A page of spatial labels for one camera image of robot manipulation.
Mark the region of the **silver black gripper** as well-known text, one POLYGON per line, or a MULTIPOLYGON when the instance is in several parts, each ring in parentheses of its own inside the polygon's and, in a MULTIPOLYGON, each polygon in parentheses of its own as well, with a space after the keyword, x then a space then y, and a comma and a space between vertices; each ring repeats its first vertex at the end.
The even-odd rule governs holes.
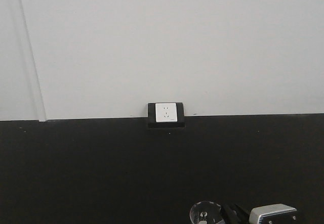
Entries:
POLYGON ((284 204, 272 204, 255 207, 250 211, 238 204, 234 204, 234 211, 229 205, 221 206, 220 214, 226 224, 236 224, 239 220, 248 220, 252 224, 298 223, 298 210, 284 204))

